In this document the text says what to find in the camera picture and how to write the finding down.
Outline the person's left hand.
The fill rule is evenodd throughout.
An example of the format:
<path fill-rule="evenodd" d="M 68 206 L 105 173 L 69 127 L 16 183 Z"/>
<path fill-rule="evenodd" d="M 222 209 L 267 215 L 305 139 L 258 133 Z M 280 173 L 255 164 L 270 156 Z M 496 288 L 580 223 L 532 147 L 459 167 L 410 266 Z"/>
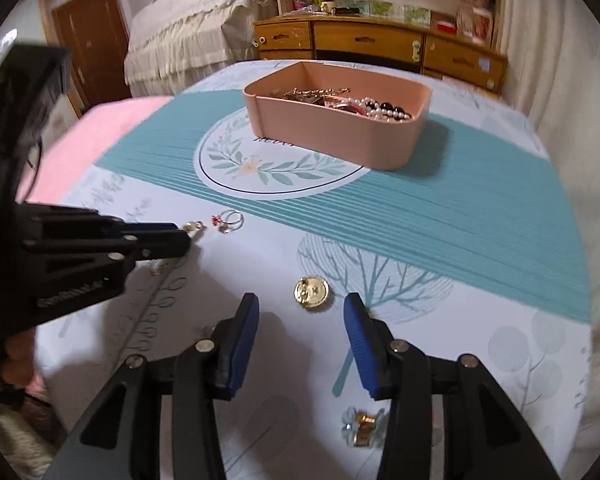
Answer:
<path fill-rule="evenodd" d="M 1 368 L 6 384 L 24 388 L 34 377 L 34 352 L 36 329 L 12 336 L 6 340 L 6 358 Z"/>

